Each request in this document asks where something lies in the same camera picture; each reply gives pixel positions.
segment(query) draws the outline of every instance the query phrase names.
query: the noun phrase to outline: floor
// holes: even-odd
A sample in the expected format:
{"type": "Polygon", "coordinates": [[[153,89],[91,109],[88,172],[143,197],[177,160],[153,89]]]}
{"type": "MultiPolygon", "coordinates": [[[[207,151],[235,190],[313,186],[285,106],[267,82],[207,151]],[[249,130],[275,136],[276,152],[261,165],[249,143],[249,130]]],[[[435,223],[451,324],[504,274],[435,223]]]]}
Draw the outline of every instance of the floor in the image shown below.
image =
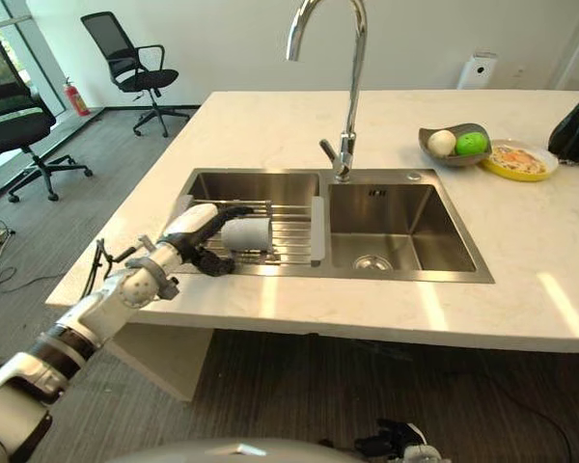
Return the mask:
{"type": "MultiPolygon", "coordinates": [[[[42,182],[22,190],[19,204],[0,199],[0,219],[16,230],[1,268],[15,266],[17,274],[3,289],[68,270],[171,143],[154,123],[134,137],[136,117],[106,112],[58,150],[95,171],[92,178],[56,175],[58,203],[46,199],[42,182]]],[[[171,135],[183,124],[169,120],[171,135]]],[[[43,300],[57,283],[52,278],[0,292],[0,362],[56,319],[43,300]]],[[[554,427],[485,374],[556,421],[579,461],[579,355],[233,331],[215,333],[190,404],[99,353],[52,409],[54,426],[31,461],[103,462],[205,437],[329,438],[351,447],[354,438],[376,433],[380,417],[416,423],[454,462],[565,461],[554,427]]]]}

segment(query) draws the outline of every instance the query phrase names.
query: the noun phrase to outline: green apple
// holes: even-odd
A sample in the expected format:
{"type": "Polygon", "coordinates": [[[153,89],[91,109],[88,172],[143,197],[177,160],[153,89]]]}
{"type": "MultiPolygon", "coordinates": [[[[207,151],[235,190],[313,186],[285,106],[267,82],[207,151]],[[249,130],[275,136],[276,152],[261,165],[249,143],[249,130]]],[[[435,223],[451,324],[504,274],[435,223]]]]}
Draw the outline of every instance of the green apple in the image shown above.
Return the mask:
{"type": "Polygon", "coordinates": [[[456,139],[455,150],[459,156],[469,156],[485,152],[487,140],[480,132],[470,132],[456,139]]]}

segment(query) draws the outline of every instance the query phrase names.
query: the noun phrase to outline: yellow plate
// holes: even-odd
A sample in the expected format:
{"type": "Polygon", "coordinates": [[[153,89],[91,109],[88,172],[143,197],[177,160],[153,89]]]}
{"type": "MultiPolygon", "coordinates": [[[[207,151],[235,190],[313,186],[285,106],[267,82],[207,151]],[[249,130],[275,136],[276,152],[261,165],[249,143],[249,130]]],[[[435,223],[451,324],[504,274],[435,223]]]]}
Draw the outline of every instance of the yellow plate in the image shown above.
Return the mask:
{"type": "Polygon", "coordinates": [[[511,180],[517,181],[541,181],[549,178],[558,169],[558,158],[551,154],[549,151],[542,148],[533,147],[523,142],[517,142],[515,140],[491,140],[492,150],[495,151],[498,147],[509,147],[516,150],[524,150],[528,152],[533,158],[542,161],[546,166],[546,172],[542,174],[525,174],[522,172],[517,172],[512,169],[507,169],[499,164],[494,163],[490,156],[487,157],[482,165],[493,174],[500,177],[509,178],[511,180]]]}

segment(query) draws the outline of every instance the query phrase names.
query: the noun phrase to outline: marble countertop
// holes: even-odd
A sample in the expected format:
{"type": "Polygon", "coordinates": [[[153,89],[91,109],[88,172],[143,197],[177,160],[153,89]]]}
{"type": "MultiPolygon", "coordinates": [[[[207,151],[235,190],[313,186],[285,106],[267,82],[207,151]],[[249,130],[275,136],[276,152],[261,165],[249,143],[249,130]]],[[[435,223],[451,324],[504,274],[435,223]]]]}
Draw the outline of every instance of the marble countertop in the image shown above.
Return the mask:
{"type": "MultiPolygon", "coordinates": [[[[447,169],[422,154],[420,126],[473,122],[492,138],[545,147],[579,92],[363,92],[354,169],[435,169],[495,285],[180,275],[180,295],[134,321],[372,340],[579,352],[579,167],[520,183],[480,167],[447,169]]],[[[113,253],[158,236],[194,168],[321,169],[347,92],[215,93],[98,234],[113,253]]],[[[90,244],[47,299],[75,303],[90,244]]]]}

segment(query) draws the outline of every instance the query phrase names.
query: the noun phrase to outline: bowl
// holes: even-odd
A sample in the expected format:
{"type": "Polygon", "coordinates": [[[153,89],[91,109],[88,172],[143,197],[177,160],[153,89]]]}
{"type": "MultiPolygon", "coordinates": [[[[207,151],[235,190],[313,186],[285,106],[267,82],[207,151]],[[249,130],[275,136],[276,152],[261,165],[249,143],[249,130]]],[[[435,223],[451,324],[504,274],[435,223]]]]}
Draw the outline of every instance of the bowl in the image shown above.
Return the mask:
{"type": "Polygon", "coordinates": [[[508,147],[513,150],[524,150],[534,159],[542,161],[546,168],[545,172],[540,174],[526,174],[524,172],[507,169],[506,167],[493,162],[490,157],[487,157],[482,162],[482,166],[485,167],[488,171],[491,171],[493,174],[497,174],[500,177],[517,181],[541,181],[551,177],[551,175],[556,171],[556,169],[558,169],[558,166],[560,165],[558,158],[543,148],[528,145],[527,143],[518,142],[516,140],[493,140],[492,143],[494,149],[499,147],[508,147]]]}
{"type": "Polygon", "coordinates": [[[489,134],[486,133],[486,130],[484,130],[484,128],[481,125],[478,125],[477,123],[460,123],[459,125],[453,125],[452,127],[443,127],[443,128],[420,128],[418,130],[418,143],[426,155],[428,155],[433,160],[439,162],[444,166],[452,166],[452,167],[472,166],[486,159],[491,154],[491,142],[489,140],[489,134]],[[465,135],[466,133],[480,132],[482,135],[486,137],[486,151],[479,152],[478,154],[470,154],[467,156],[459,156],[458,154],[451,154],[446,157],[438,157],[435,154],[433,154],[429,150],[429,148],[427,148],[427,142],[429,137],[439,130],[450,130],[457,139],[461,135],[465,135]]]}

